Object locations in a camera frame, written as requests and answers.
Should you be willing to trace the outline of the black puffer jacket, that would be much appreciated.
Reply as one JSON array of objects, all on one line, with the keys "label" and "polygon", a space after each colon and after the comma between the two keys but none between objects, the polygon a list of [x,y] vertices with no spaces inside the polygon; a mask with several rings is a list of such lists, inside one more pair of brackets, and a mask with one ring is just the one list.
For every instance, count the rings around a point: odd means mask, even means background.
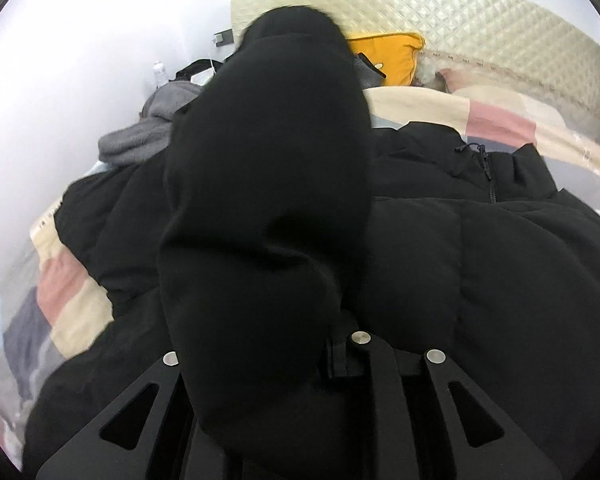
[{"label": "black puffer jacket", "polygon": [[22,472],[174,351],[227,479],[373,479],[370,406],[329,375],[364,330],[439,349],[565,479],[600,479],[600,215],[532,145],[376,129],[338,26],[265,13],[167,148],[68,187],[60,240],[112,320],[50,375]]}]

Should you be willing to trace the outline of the patchwork checkered duvet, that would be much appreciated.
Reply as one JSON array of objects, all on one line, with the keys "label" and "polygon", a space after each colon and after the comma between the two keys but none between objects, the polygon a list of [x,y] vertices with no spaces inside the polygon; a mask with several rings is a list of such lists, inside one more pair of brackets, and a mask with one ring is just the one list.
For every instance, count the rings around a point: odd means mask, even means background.
[{"label": "patchwork checkered duvet", "polygon": [[[414,87],[367,90],[377,127],[435,122],[491,151],[532,143],[554,181],[600,214],[600,144],[556,108],[503,88],[475,84],[451,93]],[[21,465],[33,403],[50,373],[85,351],[111,320],[105,289],[58,238],[50,206],[0,272],[0,449]]]}]

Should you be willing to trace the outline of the grey fleece garment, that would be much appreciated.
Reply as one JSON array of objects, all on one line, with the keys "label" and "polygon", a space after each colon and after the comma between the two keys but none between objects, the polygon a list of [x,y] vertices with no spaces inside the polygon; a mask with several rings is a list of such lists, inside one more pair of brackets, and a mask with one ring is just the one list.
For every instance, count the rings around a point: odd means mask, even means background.
[{"label": "grey fleece garment", "polygon": [[186,80],[158,88],[146,101],[137,122],[98,140],[98,159],[121,167],[140,164],[163,151],[170,143],[174,115],[201,92],[201,86]]}]

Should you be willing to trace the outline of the clear water bottle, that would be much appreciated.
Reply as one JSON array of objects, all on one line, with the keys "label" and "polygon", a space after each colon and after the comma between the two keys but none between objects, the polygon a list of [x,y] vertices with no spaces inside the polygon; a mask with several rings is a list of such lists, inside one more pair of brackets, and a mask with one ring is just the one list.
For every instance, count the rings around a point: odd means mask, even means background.
[{"label": "clear water bottle", "polygon": [[152,71],[154,72],[156,88],[162,88],[166,84],[170,82],[168,73],[166,72],[166,68],[163,65],[163,62],[155,62],[152,66]]}]

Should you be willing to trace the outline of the black bag on nightstand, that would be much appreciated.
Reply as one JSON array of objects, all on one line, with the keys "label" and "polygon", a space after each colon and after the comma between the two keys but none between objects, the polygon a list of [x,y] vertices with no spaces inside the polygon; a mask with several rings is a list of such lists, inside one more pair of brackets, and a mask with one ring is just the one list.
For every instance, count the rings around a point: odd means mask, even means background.
[{"label": "black bag on nightstand", "polygon": [[224,63],[213,58],[200,58],[175,73],[176,80],[189,80],[203,73],[217,73]]}]

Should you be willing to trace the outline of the yellow pillow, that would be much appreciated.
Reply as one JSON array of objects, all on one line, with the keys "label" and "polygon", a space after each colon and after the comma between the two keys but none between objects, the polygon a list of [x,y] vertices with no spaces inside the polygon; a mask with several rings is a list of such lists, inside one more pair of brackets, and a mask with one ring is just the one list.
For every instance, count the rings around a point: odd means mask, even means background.
[{"label": "yellow pillow", "polygon": [[385,86],[409,86],[426,41],[417,32],[381,32],[350,36],[348,44],[354,54],[364,54],[386,75]]}]

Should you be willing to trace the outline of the cream quilted headboard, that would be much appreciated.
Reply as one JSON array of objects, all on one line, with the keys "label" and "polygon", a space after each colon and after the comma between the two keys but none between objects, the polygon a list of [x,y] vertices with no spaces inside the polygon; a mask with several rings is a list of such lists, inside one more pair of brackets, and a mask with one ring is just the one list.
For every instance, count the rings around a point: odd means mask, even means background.
[{"label": "cream quilted headboard", "polygon": [[600,44],[530,0],[232,0],[235,35],[279,6],[313,6],[351,35],[417,32],[422,76],[452,68],[502,84],[600,142]]}]

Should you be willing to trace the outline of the wall power socket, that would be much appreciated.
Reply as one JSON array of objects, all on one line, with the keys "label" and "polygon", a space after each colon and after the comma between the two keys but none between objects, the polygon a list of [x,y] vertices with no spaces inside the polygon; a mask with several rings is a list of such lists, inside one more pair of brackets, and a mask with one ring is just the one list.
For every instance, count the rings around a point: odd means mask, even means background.
[{"label": "wall power socket", "polygon": [[222,48],[234,44],[234,34],[231,29],[222,30],[222,32],[216,32],[212,39],[215,47]]}]

